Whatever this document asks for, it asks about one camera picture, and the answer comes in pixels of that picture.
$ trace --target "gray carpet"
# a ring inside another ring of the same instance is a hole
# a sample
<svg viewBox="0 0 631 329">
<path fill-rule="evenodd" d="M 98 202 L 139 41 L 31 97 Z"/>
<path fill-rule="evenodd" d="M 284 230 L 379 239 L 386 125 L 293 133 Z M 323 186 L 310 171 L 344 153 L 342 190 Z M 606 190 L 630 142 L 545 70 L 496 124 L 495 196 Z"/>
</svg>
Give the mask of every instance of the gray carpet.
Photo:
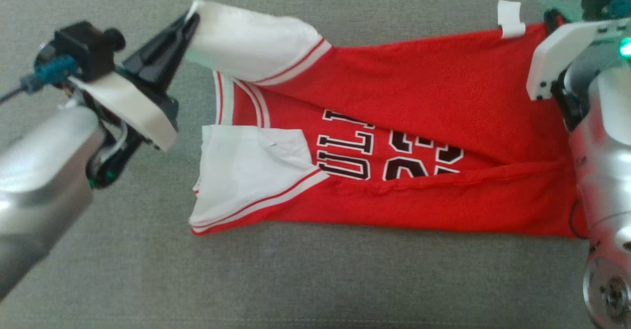
<svg viewBox="0 0 631 329">
<path fill-rule="evenodd" d="M 356 45 L 493 28 L 497 0 L 216 1 L 297 16 L 334 44 Z M 580 0 L 520 1 L 527 23 L 553 5 L 580 17 Z M 0 2 L 8 90 L 54 28 L 79 19 L 116 26 L 129 53 L 191 0 Z M 186 219 L 212 89 L 205 69 L 183 64 L 172 86 L 182 111 L 175 149 L 144 147 L 117 185 L 95 195 L 0 305 L 0 328 L 591 327 L 580 241 L 286 223 L 192 237 Z M 3 106 L 0 146 L 63 100 L 47 89 Z"/>
</svg>

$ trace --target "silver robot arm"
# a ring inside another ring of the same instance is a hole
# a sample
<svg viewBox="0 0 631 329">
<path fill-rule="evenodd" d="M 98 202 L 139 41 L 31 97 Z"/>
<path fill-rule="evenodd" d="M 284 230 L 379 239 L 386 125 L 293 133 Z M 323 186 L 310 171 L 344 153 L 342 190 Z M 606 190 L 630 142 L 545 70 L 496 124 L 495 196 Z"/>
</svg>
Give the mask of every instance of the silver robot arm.
<svg viewBox="0 0 631 329">
<path fill-rule="evenodd" d="M 0 300 L 90 205 L 86 166 L 104 140 L 97 114 L 71 107 L 0 155 Z"/>
<path fill-rule="evenodd" d="M 42 260 L 92 201 L 113 183 L 142 143 L 168 150 L 177 136 L 177 102 L 167 95 L 199 15 L 183 15 L 115 66 L 117 30 L 82 21 L 55 32 L 21 86 L 46 84 L 70 101 L 53 118 L 0 153 L 0 300 Z"/>
<path fill-rule="evenodd" d="M 535 50 L 527 83 L 530 99 L 557 101 L 570 132 L 590 240 L 583 295 L 604 329 L 631 327 L 629 36 L 629 18 L 564 24 Z"/>
</svg>

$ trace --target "blue cable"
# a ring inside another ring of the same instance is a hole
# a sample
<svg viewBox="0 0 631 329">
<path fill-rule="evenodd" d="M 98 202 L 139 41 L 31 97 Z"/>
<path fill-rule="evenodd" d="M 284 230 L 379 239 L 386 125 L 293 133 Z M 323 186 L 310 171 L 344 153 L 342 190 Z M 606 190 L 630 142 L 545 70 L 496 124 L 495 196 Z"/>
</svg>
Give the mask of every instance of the blue cable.
<svg viewBox="0 0 631 329">
<path fill-rule="evenodd" d="M 78 75 L 78 67 L 70 55 L 56 57 L 46 64 L 41 64 L 35 68 L 34 73 L 30 73 L 20 79 L 20 87 L 0 96 L 0 105 L 4 104 L 22 91 L 33 95 L 48 84 L 61 84 L 68 76 Z"/>
<path fill-rule="evenodd" d="M 611 0 L 605 12 L 612 19 L 631 17 L 631 0 Z"/>
</svg>

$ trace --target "basketball jersey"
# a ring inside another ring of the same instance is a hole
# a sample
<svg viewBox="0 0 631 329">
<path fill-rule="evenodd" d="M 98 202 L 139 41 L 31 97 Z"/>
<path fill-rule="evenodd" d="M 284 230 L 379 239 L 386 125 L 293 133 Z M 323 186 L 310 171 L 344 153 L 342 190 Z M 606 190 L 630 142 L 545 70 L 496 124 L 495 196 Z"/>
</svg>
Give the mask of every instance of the basketball jersey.
<svg viewBox="0 0 631 329">
<path fill-rule="evenodd" d="M 346 48 L 291 17 L 193 10 L 187 58 L 217 101 L 194 234 L 274 220 L 573 236 L 568 133 L 526 92 L 543 24 Z"/>
</svg>

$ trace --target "black lettering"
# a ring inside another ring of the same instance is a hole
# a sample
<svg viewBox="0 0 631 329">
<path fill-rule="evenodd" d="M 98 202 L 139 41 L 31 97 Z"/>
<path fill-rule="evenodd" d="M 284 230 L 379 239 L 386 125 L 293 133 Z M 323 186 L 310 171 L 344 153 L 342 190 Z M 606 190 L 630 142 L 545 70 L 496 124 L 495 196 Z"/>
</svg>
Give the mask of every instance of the black lettering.
<svg viewBox="0 0 631 329">
<path fill-rule="evenodd" d="M 407 137 L 405 133 L 390 131 L 390 146 L 401 153 L 412 154 L 412 142 Z"/>
<path fill-rule="evenodd" d="M 348 142 L 345 140 L 338 140 L 331 138 L 325 135 L 319 135 L 317 138 L 317 145 L 319 146 L 337 146 L 337 147 L 345 147 L 346 149 L 354 149 L 361 151 L 362 154 L 372 155 L 372 147 L 374 144 L 374 135 L 370 133 L 356 131 L 355 136 L 360 138 L 361 141 L 358 143 Z"/>
<path fill-rule="evenodd" d="M 421 147 L 433 147 L 433 140 L 429 140 L 426 138 L 421 138 L 421 137 L 417 137 L 417 142 L 415 143 L 418 146 Z"/>
<path fill-rule="evenodd" d="M 447 145 L 446 147 L 436 148 L 437 162 L 453 165 L 462 158 L 464 158 L 464 150 L 459 147 Z"/>
<path fill-rule="evenodd" d="M 318 162 L 317 165 L 320 169 L 328 172 L 329 174 L 335 174 L 344 176 L 345 178 L 356 180 L 368 180 L 370 179 L 370 164 L 368 160 L 361 158 L 351 158 L 350 156 L 343 156 L 337 154 L 327 153 L 326 151 L 318 150 L 318 160 L 332 161 L 338 163 L 344 163 L 352 165 L 353 169 L 347 169 L 345 167 L 332 166 L 325 162 Z"/>
<path fill-rule="evenodd" d="M 322 116 L 322 119 L 324 119 L 324 120 L 344 120 L 345 122 L 361 124 L 366 129 L 375 129 L 375 126 L 372 125 L 372 124 L 368 124 L 366 122 L 361 122 L 361 120 L 358 120 L 358 119 L 355 119 L 355 118 L 351 118 L 351 117 L 347 117 L 347 116 L 345 116 L 343 114 L 335 113 L 334 111 L 331 111 L 331 110 L 324 110 L 324 115 Z"/>
<path fill-rule="evenodd" d="M 427 176 L 427 170 L 421 160 L 399 156 L 397 158 L 388 159 L 386 162 L 386 166 L 384 167 L 384 180 L 388 181 L 400 178 L 402 170 L 406 170 L 412 178 Z"/>
</svg>

